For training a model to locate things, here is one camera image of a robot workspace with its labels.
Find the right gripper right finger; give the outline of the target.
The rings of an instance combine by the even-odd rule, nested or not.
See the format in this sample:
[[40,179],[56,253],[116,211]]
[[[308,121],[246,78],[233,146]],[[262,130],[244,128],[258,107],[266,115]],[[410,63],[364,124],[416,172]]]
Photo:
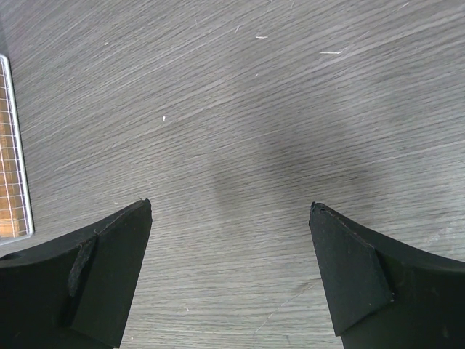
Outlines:
[[312,203],[309,227],[344,348],[463,348],[464,263]]

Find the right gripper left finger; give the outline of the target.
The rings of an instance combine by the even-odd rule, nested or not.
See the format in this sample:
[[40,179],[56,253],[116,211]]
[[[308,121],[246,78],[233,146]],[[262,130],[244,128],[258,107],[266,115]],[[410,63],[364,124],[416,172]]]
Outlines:
[[1,347],[119,348],[152,221],[139,200],[1,257]]

